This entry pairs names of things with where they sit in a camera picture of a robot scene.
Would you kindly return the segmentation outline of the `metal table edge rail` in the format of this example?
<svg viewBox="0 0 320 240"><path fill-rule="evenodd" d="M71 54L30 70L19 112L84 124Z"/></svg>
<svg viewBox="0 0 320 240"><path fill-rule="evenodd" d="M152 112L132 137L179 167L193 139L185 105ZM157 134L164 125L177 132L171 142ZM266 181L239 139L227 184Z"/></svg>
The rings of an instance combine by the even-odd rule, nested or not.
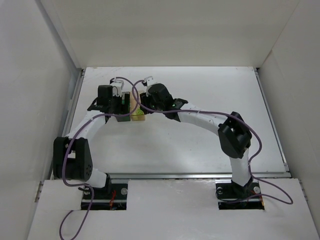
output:
<svg viewBox="0 0 320 240"><path fill-rule="evenodd" d="M112 179L230 179L231 174L227 173L110 173ZM292 178L289 172L265 172L254 173L256 178L278 179Z"/></svg>

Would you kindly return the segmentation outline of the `grey transparent container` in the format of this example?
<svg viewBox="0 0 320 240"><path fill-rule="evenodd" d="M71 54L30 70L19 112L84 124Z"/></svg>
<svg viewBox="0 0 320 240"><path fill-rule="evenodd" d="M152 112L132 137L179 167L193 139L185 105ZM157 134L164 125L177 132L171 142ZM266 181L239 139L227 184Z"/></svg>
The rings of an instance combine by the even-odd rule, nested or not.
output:
<svg viewBox="0 0 320 240"><path fill-rule="evenodd" d="M118 123L130 122L131 116L129 114L123 114L115 117Z"/></svg>

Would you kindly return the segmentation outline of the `lime curved lego brick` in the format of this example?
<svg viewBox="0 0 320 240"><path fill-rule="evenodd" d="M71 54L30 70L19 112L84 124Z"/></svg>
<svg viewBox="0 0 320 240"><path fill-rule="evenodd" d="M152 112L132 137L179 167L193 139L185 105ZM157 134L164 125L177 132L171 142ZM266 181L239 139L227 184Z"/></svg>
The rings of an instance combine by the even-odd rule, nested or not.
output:
<svg viewBox="0 0 320 240"><path fill-rule="evenodd" d="M144 112L143 112L141 109L136 110L136 111L132 114L133 117L143 116L143 115L144 115Z"/></svg>

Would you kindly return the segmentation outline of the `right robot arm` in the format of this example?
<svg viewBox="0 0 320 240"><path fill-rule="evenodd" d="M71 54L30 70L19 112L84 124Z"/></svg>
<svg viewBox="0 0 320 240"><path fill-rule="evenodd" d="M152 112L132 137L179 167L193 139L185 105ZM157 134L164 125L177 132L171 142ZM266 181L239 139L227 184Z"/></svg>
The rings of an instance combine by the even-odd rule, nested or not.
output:
<svg viewBox="0 0 320 240"><path fill-rule="evenodd" d="M152 114L162 112L166 118L188 123L208 130L219 138L220 147L229 159L232 170L228 185L232 198L245 198L253 181L249 171L249 147L252 134L244 126L241 115L232 112L230 116L200 113L202 110L185 99L173 98L162 83L146 83L145 93L140 94L142 111Z"/></svg>

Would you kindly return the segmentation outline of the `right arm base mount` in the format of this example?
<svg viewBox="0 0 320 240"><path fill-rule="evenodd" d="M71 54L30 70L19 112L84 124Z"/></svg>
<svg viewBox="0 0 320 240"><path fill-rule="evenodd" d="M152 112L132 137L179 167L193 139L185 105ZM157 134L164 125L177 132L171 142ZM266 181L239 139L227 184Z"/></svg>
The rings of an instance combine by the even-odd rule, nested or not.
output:
<svg viewBox="0 0 320 240"><path fill-rule="evenodd" d="M233 182L215 184L215 196L219 210L264 210L261 188L258 182L241 187Z"/></svg>

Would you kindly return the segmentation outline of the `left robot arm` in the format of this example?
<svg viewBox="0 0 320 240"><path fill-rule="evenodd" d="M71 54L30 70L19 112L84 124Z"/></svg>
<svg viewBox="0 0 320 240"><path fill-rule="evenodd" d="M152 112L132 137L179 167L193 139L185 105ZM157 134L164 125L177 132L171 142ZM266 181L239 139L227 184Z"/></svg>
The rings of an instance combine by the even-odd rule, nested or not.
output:
<svg viewBox="0 0 320 240"><path fill-rule="evenodd" d="M86 110L79 125L64 137L53 142L53 176L56 179L77 180L96 190L112 191L111 178L94 168L90 142L112 115L119 118L129 113L123 105L123 80L99 85L97 97Z"/></svg>

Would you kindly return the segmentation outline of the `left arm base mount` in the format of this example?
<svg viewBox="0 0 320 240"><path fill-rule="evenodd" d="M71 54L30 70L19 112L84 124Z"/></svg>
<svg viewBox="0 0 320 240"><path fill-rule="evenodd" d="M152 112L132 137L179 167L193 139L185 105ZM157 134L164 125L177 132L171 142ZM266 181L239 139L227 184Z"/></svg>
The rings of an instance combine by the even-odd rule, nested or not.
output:
<svg viewBox="0 0 320 240"><path fill-rule="evenodd" d="M94 188L92 211L124 211L127 209L128 184L112 183L110 190Z"/></svg>

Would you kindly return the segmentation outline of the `orange transparent container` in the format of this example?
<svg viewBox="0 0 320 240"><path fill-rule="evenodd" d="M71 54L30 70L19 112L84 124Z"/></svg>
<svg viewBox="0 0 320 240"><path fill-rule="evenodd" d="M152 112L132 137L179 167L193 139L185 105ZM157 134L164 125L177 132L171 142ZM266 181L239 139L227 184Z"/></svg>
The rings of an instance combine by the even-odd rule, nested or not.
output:
<svg viewBox="0 0 320 240"><path fill-rule="evenodd" d="M133 111L135 106L137 105L137 101L135 100L133 93L130 93L130 111ZM132 112L130 115L130 119L132 121L145 121L146 116L145 113L140 109L140 105L137 106L135 111Z"/></svg>

